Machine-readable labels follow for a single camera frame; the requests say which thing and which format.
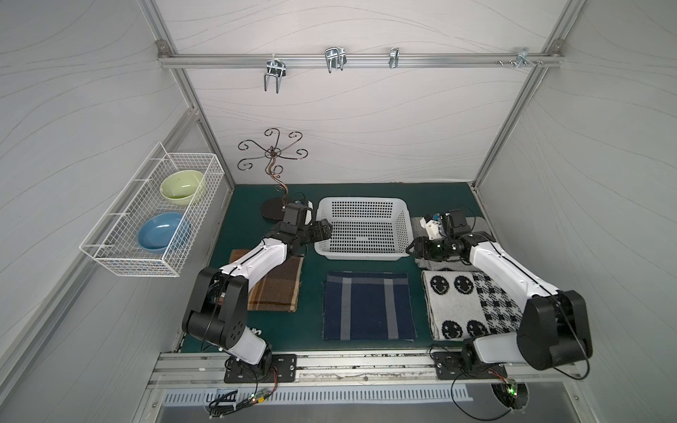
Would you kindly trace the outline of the white perforated plastic basket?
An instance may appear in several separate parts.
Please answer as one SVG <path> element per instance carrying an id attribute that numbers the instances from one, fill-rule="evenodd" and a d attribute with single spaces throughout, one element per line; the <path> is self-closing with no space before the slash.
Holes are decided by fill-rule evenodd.
<path id="1" fill-rule="evenodd" d="M 317 219 L 333 227 L 330 239 L 315 244 L 317 254 L 329 260 L 398 261 L 414 240 L 407 203 L 400 198 L 326 197 Z"/>

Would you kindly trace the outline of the white black smiley scarf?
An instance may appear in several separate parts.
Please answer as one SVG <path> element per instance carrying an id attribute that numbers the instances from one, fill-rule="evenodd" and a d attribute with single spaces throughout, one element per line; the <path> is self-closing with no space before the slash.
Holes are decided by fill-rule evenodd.
<path id="1" fill-rule="evenodd" d="M 435 341 L 515 332 L 522 311 L 481 271 L 421 273 L 431 337 Z"/>

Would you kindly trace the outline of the navy grey plaid scarf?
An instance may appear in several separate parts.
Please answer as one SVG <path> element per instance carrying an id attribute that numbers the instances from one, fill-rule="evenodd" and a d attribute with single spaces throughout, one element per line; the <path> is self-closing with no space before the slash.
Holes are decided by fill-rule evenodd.
<path id="1" fill-rule="evenodd" d="M 324 282 L 326 341 L 417 338 L 405 272 L 330 271 Z"/>

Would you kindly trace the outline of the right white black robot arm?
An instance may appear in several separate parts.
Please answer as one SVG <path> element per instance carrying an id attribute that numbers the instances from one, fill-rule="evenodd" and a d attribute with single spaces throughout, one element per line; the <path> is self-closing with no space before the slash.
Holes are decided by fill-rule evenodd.
<path id="1" fill-rule="evenodd" d="M 464 344 L 460 365 L 466 372 L 504 363 L 527 364 L 535 370 L 561 371 L 593 355 L 585 299 L 562 291 L 525 269 L 486 231 L 474 232 L 465 213 L 451 210 L 417 222 L 420 235 L 407 254 L 428 262 L 458 259 L 486 274 L 521 313 L 511 333 L 474 335 Z"/>

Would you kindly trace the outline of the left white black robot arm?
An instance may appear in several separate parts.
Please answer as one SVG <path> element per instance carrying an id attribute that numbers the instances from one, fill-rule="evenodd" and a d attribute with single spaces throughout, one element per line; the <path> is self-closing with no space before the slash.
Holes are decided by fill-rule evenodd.
<path id="1" fill-rule="evenodd" d="M 332 233 L 328 220 L 313 219 L 311 206 L 291 204 L 283 220 L 244 256 L 197 274 L 183 316 L 183 332 L 248 365 L 266 368 L 270 347 L 247 326 L 249 293 L 305 245 L 327 241 Z"/>

